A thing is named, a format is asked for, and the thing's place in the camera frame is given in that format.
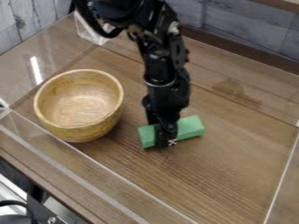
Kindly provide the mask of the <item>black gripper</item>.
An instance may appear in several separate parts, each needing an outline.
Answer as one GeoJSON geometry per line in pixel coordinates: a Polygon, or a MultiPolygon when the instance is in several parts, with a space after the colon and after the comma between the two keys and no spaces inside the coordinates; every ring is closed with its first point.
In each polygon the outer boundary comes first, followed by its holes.
{"type": "Polygon", "coordinates": [[[172,80],[157,84],[145,80],[146,95],[142,107],[149,125],[154,125],[154,145],[166,148],[177,144],[177,120],[189,105],[190,77],[180,71],[172,80]]]}

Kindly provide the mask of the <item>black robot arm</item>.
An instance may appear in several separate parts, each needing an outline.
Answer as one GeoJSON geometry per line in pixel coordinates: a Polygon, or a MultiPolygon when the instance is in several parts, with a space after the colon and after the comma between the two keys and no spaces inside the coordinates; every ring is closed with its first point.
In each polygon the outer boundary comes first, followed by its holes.
{"type": "Polygon", "coordinates": [[[164,148],[177,141],[177,121],[190,97],[189,51],[176,12],[164,0],[73,0],[73,4],[96,34],[112,39],[124,32],[136,42],[146,85],[142,106],[154,145],[164,148]]]}

